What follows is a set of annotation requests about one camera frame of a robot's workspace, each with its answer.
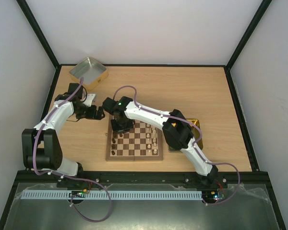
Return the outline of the empty silver gold tin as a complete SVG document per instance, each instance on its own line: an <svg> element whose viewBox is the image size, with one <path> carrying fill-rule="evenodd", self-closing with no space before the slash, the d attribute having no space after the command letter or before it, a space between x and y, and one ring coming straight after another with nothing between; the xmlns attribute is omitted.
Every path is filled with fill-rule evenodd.
<svg viewBox="0 0 288 230"><path fill-rule="evenodd" d="M108 77L108 69L92 57L86 57L69 71L72 80L79 83L83 78L83 86L92 91Z"/></svg>

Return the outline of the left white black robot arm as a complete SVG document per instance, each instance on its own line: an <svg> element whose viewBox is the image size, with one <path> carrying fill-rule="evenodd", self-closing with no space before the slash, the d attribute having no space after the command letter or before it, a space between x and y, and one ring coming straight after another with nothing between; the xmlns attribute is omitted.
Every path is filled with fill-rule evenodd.
<svg viewBox="0 0 288 230"><path fill-rule="evenodd" d="M66 159L59 143L58 134L71 116L76 120L101 120L105 113L101 106L92 104L89 95L83 96L86 88L71 83L68 91L59 94L53 107L34 128L22 132L24 166L37 175L55 174L74 177L82 169L78 162Z"/></svg>

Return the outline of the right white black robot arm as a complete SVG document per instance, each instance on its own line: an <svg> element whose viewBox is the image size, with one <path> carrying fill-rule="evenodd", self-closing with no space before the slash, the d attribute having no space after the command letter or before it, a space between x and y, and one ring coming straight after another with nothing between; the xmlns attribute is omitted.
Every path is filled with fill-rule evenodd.
<svg viewBox="0 0 288 230"><path fill-rule="evenodd" d="M114 132L119 134L130 131L134 128L135 120L154 126L163 132L169 146L185 154L200 175L202 186L209 188L216 183L218 168L203 154L197 144L199 140L192 133L192 123L185 119L181 111L159 111L126 96L118 101L108 97L102 107L113 116L111 127Z"/></svg>

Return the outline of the wooden chess board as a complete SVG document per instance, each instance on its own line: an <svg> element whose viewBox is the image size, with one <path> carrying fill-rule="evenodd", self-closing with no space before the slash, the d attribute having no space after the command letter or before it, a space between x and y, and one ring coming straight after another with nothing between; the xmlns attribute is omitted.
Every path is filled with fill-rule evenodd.
<svg viewBox="0 0 288 230"><path fill-rule="evenodd" d="M162 131L153 125L135 120L134 128L126 133L115 133L111 127L112 115L109 116L107 161L161 161L163 160Z"/></svg>

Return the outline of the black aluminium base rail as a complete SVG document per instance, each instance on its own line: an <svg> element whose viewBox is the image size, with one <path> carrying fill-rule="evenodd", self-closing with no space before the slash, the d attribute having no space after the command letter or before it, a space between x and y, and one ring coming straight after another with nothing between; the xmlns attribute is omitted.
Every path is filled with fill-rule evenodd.
<svg viewBox="0 0 288 230"><path fill-rule="evenodd" d="M102 185L111 184L170 184L174 187L196 188L198 190L217 189L220 186L226 188L229 184L238 183L238 175L235 172L220 172L217 178L209 183L207 179L195 172L97 172L84 171L81 178L91 179ZM85 188L88 182L72 179L61 179L55 175L36 175L33 171L18 171L14 185L19 183L55 183L58 187Z"/></svg>

